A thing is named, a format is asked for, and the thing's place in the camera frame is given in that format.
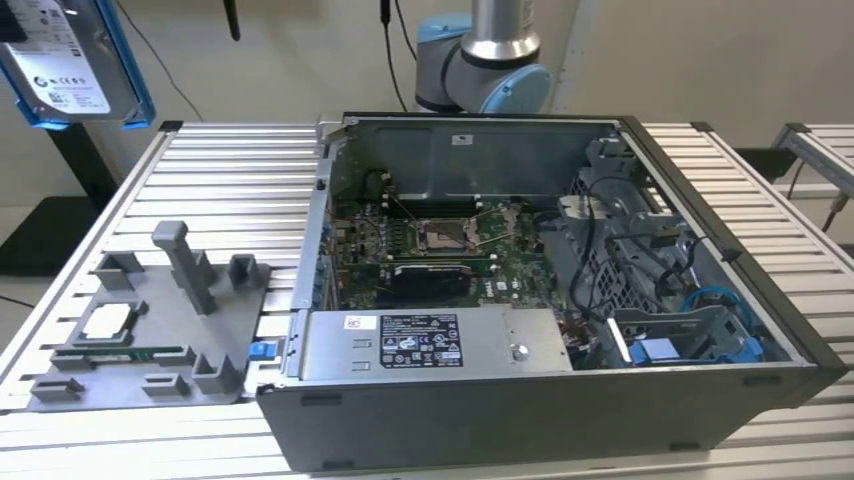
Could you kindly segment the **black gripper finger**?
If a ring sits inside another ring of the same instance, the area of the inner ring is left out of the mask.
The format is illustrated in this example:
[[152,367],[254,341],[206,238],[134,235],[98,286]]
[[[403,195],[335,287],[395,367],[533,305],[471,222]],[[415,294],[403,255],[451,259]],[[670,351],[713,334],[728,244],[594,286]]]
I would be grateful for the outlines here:
[[20,43],[26,41],[26,31],[10,7],[0,7],[0,42]]

